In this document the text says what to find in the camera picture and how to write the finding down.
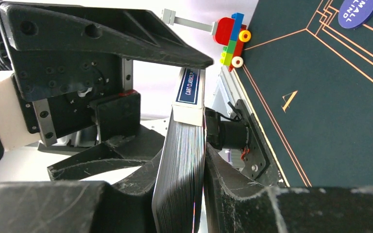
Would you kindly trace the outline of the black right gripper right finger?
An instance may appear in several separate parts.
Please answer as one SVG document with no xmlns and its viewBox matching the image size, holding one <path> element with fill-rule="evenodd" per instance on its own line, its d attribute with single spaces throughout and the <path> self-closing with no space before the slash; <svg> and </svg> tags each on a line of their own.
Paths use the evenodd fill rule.
<svg viewBox="0 0 373 233">
<path fill-rule="evenodd" d="M 206 146 L 211 233 L 373 233 L 373 187 L 262 186 Z"/>
</svg>

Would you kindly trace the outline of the blue playing card deck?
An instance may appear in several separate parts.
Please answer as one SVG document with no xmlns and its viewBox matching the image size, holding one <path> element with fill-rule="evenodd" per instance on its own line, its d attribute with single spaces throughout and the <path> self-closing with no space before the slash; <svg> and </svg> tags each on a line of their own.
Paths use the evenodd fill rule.
<svg viewBox="0 0 373 233">
<path fill-rule="evenodd" d="M 172 102 L 173 119 L 185 124 L 203 126 L 205 70 L 182 68 L 177 84 Z"/>
</svg>

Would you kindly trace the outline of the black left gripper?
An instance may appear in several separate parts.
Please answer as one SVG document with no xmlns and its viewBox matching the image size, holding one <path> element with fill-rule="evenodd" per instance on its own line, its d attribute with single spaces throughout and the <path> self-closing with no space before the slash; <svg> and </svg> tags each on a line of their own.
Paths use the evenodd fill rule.
<svg viewBox="0 0 373 233">
<path fill-rule="evenodd" d="M 0 25 L 10 47 L 18 51 L 85 51 L 122 57 L 83 61 L 79 69 L 86 80 L 77 84 L 50 80 L 47 88 L 55 95 L 37 101 L 21 96 L 12 74 L 29 133 L 56 141 L 97 125 L 105 141 L 48 166 L 52 181 L 82 180 L 142 166 L 162 149 L 165 137 L 140 126 L 140 94 L 132 89 L 133 62 L 128 59 L 199 69 L 213 64 L 211 57 L 185 43 L 149 10 L 0 1 Z M 5 151 L 1 141 L 0 149 Z"/>
</svg>

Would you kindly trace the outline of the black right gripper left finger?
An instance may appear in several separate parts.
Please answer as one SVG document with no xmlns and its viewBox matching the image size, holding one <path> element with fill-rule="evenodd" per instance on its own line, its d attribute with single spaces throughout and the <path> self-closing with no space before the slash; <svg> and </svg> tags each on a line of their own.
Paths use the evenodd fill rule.
<svg viewBox="0 0 373 233">
<path fill-rule="evenodd" d="M 0 233 L 153 233 L 161 155 L 125 179 L 0 183 Z"/>
</svg>

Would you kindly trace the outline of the stack of playing cards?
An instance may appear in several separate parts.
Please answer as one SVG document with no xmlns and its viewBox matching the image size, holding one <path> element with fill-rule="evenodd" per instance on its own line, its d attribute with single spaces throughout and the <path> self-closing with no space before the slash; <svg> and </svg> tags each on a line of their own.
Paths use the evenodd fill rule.
<svg viewBox="0 0 373 233">
<path fill-rule="evenodd" d="M 171 116 L 152 199 L 158 233 L 197 233 L 202 212 L 205 132 Z"/>
</svg>

